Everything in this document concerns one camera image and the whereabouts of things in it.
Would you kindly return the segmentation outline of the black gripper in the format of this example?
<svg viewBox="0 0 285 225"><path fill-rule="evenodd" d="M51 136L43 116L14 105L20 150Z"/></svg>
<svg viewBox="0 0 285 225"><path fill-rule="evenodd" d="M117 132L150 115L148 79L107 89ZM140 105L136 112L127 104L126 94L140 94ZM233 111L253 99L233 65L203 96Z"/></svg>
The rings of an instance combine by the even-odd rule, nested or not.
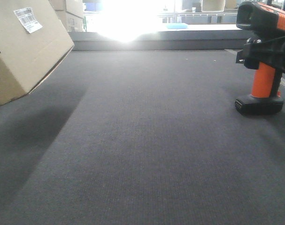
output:
<svg viewBox="0 0 285 225"><path fill-rule="evenodd" d="M237 52L236 63L248 69L258 69L260 62L285 73L285 36L266 40L251 37Z"/></svg>

